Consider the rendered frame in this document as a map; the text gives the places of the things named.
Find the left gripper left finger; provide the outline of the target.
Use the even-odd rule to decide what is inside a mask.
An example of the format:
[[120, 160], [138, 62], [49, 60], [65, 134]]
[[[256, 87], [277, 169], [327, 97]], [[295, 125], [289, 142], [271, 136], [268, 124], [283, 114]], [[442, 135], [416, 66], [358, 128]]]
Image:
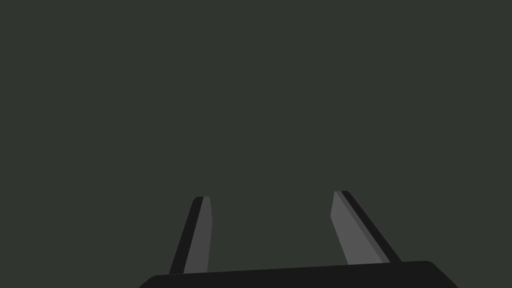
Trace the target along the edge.
[[213, 230], [211, 198], [195, 197], [190, 206], [169, 274], [206, 273]]

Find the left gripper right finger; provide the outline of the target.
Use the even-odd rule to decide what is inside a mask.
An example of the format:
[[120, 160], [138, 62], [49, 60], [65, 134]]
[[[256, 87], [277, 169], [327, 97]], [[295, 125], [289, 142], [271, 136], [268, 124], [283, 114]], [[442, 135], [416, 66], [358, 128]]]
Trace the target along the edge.
[[402, 261], [350, 192], [333, 193], [330, 218], [349, 265]]

